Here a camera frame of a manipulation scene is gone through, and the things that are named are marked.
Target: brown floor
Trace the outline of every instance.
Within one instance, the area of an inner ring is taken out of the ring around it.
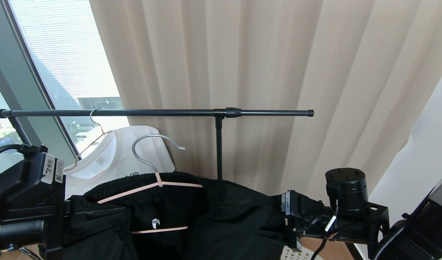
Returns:
[[[313,238],[303,238],[302,243],[303,246],[315,251],[319,246],[322,240],[313,239]],[[29,247],[33,252],[38,253],[37,246]],[[348,248],[343,242],[327,242],[327,245],[319,254],[324,260],[351,260],[353,257],[349,252]],[[0,260],[31,260],[26,255],[23,255],[20,252],[10,252],[3,253],[3,256]]]

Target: white t-shirt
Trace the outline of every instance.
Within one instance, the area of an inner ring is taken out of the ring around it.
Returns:
[[[94,151],[79,161],[75,168],[65,172],[65,199],[72,195],[83,195],[95,186],[114,179],[153,173],[152,167],[135,158],[131,146],[142,135],[158,133],[151,126],[135,125],[116,129],[105,135]],[[160,173],[175,169],[162,138],[140,140],[136,145],[136,152],[142,159],[155,165]]]

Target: black metal rod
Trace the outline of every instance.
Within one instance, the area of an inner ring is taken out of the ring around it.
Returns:
[[[216,162],[218,164],[218,179],[222,179],[222,119],[216,117]]]
[[[17,117],[9,117],[9,122],[11,123],[12,127],[16,130],[16,132],[18,133],[20,140],[24,143],[24,144],[29,144],[30,140],[28,139],[28,136],[26,136],[25,131],[23,130],[23,128],[21,127],[20,121],[18,120]]]
[[[8,117],[85,117],[92,110],[0,110],[0,118]],[[239,116],[305,116],[312,117],[313,110],[241,110],[238,108],[226,109],[98,109],[94,116],[129,116],[129,117],[225,117]]]

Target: curtain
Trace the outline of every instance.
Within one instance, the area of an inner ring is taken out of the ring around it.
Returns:
[[[328,201],[325,172],[378,183],[442,75],[442,0],[91,0],[127,109],[314,109],[223,120],[224,179]],[[177,170],[216,177],[214,118],[130,117]]]

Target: window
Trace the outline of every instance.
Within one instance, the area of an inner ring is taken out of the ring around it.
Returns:
[[[56,109],[122,109],[89,1],[9,0],[29,55]],[[95,118],[104,130],[125,117]],[[88,117],[62,117],[82,151],[100,131]]]
[[[8,109],[7,103],[0,92],[0,108]],[[21,143],[17,132],[6,118],[0,119],[0,147],[7,144]],[[15,150],[8,150],[0,154],[0,173],[18,163],[23,156]]]

